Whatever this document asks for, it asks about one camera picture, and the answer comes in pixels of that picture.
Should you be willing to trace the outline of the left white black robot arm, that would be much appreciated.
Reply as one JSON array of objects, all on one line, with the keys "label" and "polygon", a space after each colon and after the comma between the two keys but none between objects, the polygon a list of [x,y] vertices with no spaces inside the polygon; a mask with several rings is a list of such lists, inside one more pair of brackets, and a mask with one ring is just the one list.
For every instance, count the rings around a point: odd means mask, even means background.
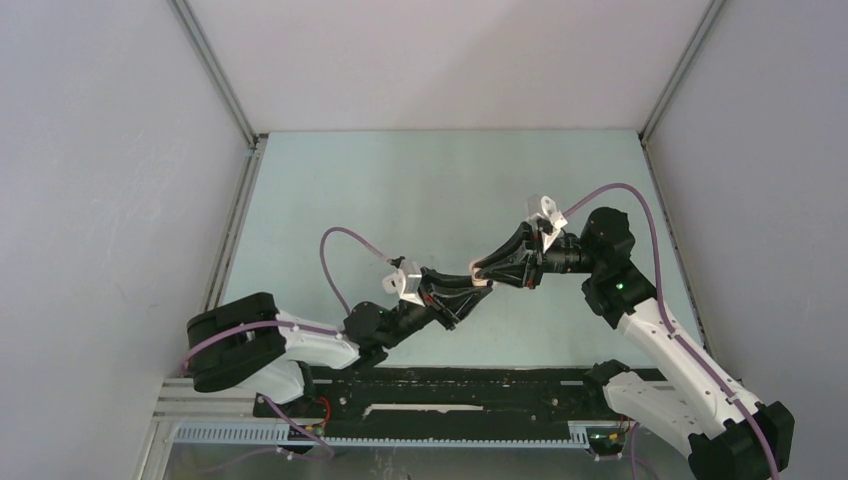
[{"label": "left white black robot arm", "polygon": [[339,328],[291,315],[277,308],[272,294],[255,293],[188,321],[183,368],[199,393],[252,390],[304,416],[316,403],[310,367],[376,366],[431,323],[455,329],[493,285],[473,275],[399,270],[384,279],[385,289],[398,296],[395,307],[363,301]]}]

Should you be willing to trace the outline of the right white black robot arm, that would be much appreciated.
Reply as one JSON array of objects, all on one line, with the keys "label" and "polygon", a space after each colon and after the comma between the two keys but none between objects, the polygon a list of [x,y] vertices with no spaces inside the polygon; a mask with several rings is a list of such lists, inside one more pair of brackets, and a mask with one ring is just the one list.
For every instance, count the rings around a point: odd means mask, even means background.
[{"label": "right white black robot arm", "polygon": [[675,393],[668,395],[621,362],[595,366],[581,392],[596,418],[622,414],[686,458],[698,479],[775,479],[788,465],[794,417],[763,403],[687,333],[658,285],[631,260],[626,213],[595,209],[578,236],[561,214],[535,214],[494,253],[471,266],[477,282],[534,288],[547,273],[585,273],[581,290],[594,314],[636,345]]}]

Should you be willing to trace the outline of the beige earbud charging case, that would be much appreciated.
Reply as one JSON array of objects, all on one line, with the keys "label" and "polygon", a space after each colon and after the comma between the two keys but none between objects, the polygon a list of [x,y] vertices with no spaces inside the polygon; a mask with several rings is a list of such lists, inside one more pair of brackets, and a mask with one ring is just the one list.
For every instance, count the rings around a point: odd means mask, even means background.
[{"label": "beige earbud charging case", "polygon": [[482,268],[479,267],[477,263],[478,261],[475,260],[469,264],[469,273],[472,285],[475,287],[490,287],[491,281],[480,276]]}]

